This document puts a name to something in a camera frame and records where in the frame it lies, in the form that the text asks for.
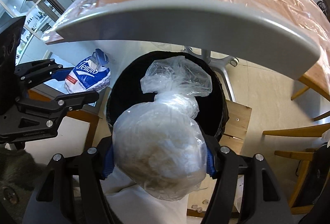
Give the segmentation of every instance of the blue and white package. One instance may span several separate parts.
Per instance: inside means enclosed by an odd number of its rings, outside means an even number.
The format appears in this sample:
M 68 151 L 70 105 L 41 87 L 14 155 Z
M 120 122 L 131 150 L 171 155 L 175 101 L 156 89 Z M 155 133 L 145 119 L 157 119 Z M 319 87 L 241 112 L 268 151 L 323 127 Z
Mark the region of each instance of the blue and white package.
M 110 84 L 109 58 L 101 49 L 82 60 L 65 78 L 65 89 L 71 93 L 95 90 L 100 92 Z

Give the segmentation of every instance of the black trash bin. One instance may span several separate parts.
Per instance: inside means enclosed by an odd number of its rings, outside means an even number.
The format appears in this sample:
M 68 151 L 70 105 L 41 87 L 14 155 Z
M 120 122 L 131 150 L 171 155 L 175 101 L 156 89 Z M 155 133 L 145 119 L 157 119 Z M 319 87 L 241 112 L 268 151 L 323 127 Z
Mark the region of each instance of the black trash bin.
M 196 97 L 199 113 L 195 121 L 206 135 L 214 136 L 219 141 L 229 119 L 225 95 L 219 78 L 205 61 L 184 52 L 153 51 L 134 60 L 119 76 L 107 103 L 107 122 L 111 132 L 117 118 L 131 106 L 142 102 L 153 102 L 156 93 L 143 94 L 140 80 L 146 74 L 154 60 L 174 56 L 185 56 L 199 65 L 212 78 L 212 93 L 207 97 Z

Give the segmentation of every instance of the white bag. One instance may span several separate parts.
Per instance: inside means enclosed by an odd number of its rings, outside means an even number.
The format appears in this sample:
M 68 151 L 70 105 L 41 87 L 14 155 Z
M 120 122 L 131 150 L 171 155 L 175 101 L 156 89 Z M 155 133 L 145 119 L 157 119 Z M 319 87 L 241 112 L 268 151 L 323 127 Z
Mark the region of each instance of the white bag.
M 110 84 L 107 55 L 99 48 L 75 66 L 65 78 L 64 88 L 69 94 L 95 90 L 100 92 Z
M 323 134 L 322 134 L 322 140 L 323 141 L 326 141 L 328 144 L 327 144 L 327 147 L 329 148 L 330 146 L 330 129 L 325 131 Z
M 141 79 L 154 102 L 124 111 L 113 126 L 116 166 L 153 197 L 175 201 L 198 190 L 207 148 L 194 96 L 212 92 L 211 77 L 184 56 L 156 60 Z

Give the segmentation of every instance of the blue gripper pad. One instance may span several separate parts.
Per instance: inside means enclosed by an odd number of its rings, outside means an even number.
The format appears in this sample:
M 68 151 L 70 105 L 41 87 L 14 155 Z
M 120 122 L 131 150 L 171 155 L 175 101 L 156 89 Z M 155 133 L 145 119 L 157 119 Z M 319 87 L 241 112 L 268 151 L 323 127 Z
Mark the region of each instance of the blue gripper pad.
M 103 171 L 102 176 L 107 178 L 113 172 L 114 160 L 113 160 L 113 145 L 110 146 L 109 150 L 104 156 L 103 160 Z
M 73 68 L 64 68 L 57 70 L 54 74 L 52 74 L 52 79 L 56 81 L 64 81 L 65 78 L 69 75 Z
M 216 169 L 214 168 L 213 155 L 209 148 L 207 148 L 206 173 L 208 173 L 210 176 L 214 176 L 216 173 Z

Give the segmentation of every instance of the clear plastic bag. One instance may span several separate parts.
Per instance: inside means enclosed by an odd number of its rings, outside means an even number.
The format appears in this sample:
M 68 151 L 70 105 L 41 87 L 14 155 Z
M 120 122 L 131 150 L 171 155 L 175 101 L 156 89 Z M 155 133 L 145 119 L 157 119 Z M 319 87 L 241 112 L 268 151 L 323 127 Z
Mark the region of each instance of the clear plastic bag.
M 207 148 L 194 96 L 212 92 L 211 77 L 184 56 L 156 60 L 141 79 L 155 102 L 124 111 L 113 126 L 116 166 L 146 192 L 175 201 L 198 190 L 206 176 Z

